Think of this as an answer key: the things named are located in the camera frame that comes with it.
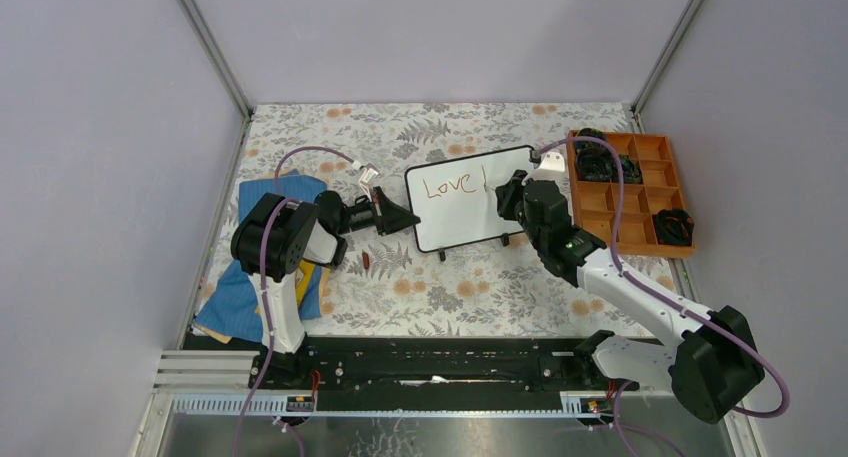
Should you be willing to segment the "black framed whiteboard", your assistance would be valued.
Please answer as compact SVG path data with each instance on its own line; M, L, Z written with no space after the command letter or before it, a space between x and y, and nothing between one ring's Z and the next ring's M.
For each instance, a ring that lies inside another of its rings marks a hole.
M497 215L496 195L483 185L488 180L499 186L516 170L532 170L531 152L524 145L408 168L410 210L421 219L414 226L418 250L439 253L519 233L518 223Z

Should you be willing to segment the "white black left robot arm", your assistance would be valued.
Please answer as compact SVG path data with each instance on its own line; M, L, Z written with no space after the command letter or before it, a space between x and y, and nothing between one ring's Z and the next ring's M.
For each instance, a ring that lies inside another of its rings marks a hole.
M321 192L311 202L272 192L259 198L236 228L230 251L254 286L261 343L279 353L271 372L282 385L299 387L310 374L308 358L297 352L306 335L296 302L300 264L335 269L347 252L346 234L374 227L381 236L391 235L420 222L380 187L350 205L334 191Z

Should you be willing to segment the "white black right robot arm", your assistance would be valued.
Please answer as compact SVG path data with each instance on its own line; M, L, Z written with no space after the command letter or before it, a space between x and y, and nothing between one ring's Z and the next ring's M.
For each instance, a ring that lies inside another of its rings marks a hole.
M671 392L692 415L719 422L765 378L753 357L747 319L726 306L711 310L665 287L640 281L612 249L571 221L556 183L518 170L495 190L496 211L518 223L545 269L612 303L645 327L655 343L598 331L578 348L575 379L597 389L609 379Z

